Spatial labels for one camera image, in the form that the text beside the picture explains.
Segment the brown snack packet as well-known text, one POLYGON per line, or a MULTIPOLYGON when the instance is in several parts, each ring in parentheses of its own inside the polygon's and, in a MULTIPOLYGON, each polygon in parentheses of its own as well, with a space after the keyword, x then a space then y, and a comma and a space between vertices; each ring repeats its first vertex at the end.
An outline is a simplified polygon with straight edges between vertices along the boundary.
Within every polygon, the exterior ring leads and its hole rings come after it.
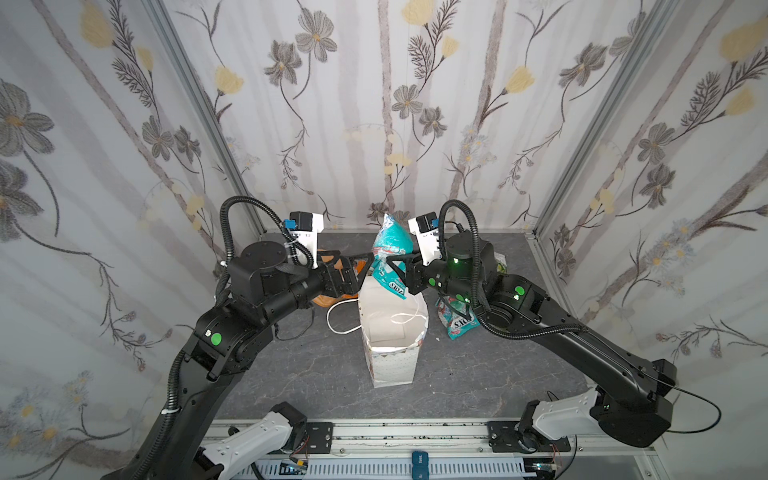
MULTIPOLYGON (((318 260, 322 260, 323 262, 327 262, 332 259, 332 256, 330 255, 329 250, 320 249, 318 251, 318 260)), ((340 302, 345 298, 345 295, 342 294, 340 296, 328 296, 328 295, 319 295, 316 298, 312 300, 312 302, 321 307, 321 308, 330 308, 332 305, 340 302)))

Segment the teal snack packet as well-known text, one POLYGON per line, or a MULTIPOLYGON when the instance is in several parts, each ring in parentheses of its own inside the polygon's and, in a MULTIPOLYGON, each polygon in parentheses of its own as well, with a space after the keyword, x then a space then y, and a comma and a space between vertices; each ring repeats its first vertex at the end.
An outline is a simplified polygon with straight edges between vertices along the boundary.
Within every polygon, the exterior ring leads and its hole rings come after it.
POLYGON ((405 284, 387 263, 387 259, 391 256, 412 253, 413 242, 410 234, 390 214, 385 214, 383 217, 372 252, 374 254, 373 278, 390 293, 405 299, 405 284))
POLYGON ((451 340, 480 326, 468 303, 453 297, 439 296, 436 302, 438 319, 451 340))

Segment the cartoon animal paper bag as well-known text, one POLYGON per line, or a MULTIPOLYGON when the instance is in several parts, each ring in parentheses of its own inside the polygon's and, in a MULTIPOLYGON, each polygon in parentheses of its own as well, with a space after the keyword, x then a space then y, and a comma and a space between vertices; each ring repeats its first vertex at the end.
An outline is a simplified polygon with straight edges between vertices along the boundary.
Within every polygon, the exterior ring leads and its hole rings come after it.
POLYGON ((326 325, 336 335, 362 334, 373 386, 384 388, 412 383, 429 326, 429 311, 423 295, 396 294, 369 276, 355 299, 337 304, 349 303, 358 311, 354 327, 335 328, 332 310, 326 313, 326 325))

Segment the green yellow snack packet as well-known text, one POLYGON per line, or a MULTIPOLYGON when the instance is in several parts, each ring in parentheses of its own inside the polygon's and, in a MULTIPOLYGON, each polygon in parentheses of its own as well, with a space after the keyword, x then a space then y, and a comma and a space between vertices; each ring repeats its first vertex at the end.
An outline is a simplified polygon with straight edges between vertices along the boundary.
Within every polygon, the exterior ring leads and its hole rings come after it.
POLYGON ((500 275, 507 274, 508 273, 508 269, 507 269, 507 261, 506 261, 505 255, 502 254, 502 253, 496 252, 494 254, 494 259, 495 259, 495 262, 496 262, 496 271, 500 275))

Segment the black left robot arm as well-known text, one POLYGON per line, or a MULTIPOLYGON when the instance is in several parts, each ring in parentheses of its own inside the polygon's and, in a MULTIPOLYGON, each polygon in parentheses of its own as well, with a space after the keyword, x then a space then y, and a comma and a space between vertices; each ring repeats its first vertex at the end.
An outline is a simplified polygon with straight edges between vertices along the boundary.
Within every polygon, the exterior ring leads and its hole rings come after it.
POLYGON ((358 293, 374 255, 330 250, 317 260, 270 207, 249 196, 225 200, 219 219, 226 270, 214 306, 172 361, 166 402, 150 433, 111 479, 231 479, 271 452, 303 444, 307 418, 286 402, 223 441, 203 439, 225 398, 273 341, 275 325, 318 296, 358 293), (256 242, 237 254, 229 211, 241 203, 264 211, 283 241, 256 242))

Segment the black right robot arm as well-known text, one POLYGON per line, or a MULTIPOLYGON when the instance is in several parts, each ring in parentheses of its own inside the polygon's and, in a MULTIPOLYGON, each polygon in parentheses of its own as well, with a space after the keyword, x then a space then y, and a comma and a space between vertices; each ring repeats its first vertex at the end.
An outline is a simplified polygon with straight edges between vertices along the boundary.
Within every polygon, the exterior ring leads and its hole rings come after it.
POLYGON ((481 327, 511 341, 533 341, 594 382, 582 394, 555 401, 533 400, 509 433, 491 433, 492 443, 535 453, 580 434, 605 434, 636 448, 674 433, 677 369, 669 361, 646 360, 617 346, 561 307, 527 278, 502 273, 493 245, 482 239, 473 212, 459 200, 416 219, 419 234, 437 244, 386 262, 406 290, 432 289, 461 302, 481 327))

